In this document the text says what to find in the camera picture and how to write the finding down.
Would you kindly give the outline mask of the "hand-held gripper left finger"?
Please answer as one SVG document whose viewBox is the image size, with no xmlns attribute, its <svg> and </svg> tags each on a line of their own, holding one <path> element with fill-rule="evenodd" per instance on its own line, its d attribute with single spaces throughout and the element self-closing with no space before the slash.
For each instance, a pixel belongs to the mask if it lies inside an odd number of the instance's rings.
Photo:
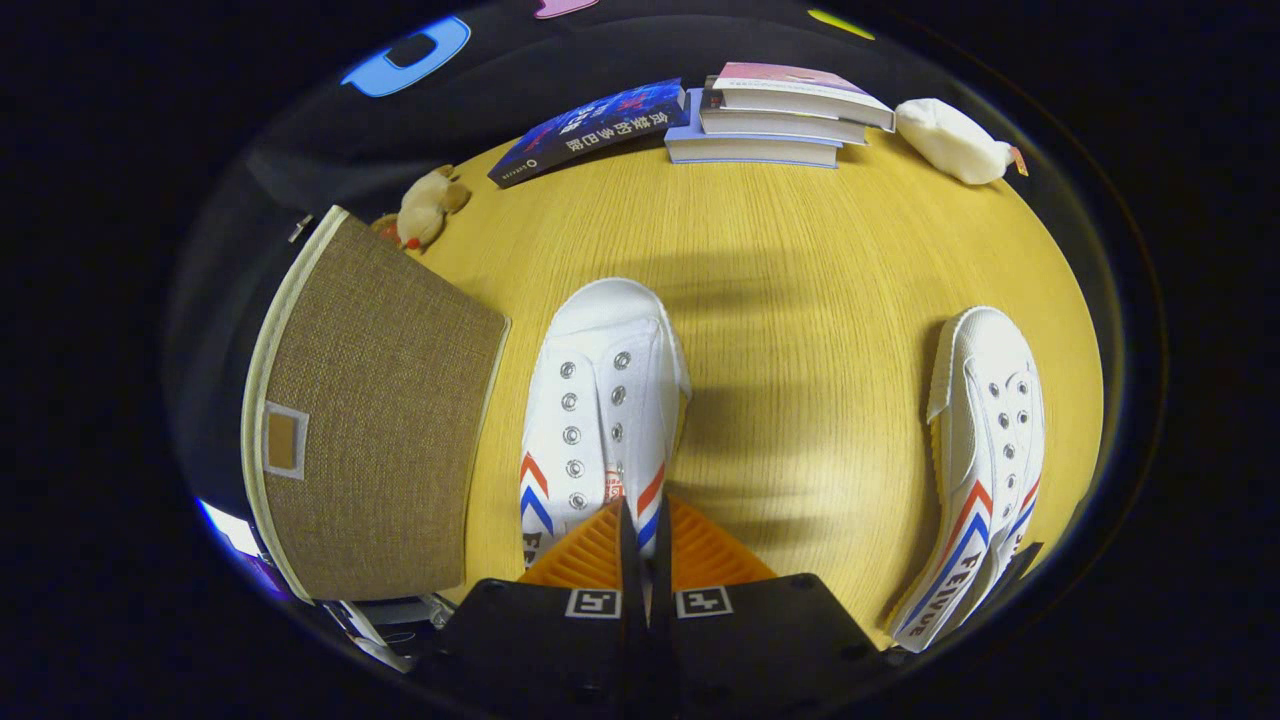
<svg viewBox="0 0 1280 720">
<path fill-rule="evenodd" d="M 621 719 L 646 626 L 643 564 L 616 500 L 534 566 L 477 582 L 440 633 L 440 688 L 484 717 Z"/>
</svg>

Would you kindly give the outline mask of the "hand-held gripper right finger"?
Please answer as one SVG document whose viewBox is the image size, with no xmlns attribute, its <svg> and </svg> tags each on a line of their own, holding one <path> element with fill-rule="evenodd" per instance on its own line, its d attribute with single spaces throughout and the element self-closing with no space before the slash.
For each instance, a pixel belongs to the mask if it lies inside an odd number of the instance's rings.
<svg viewBox="0 0 1280 720">
<path fill-rule="evenodd" d="M 891 666 L 815 574 L 780 575 L 676 497 L 664 506 L 652 696 L 660 719 L 818 719 Z"/>
</svg>

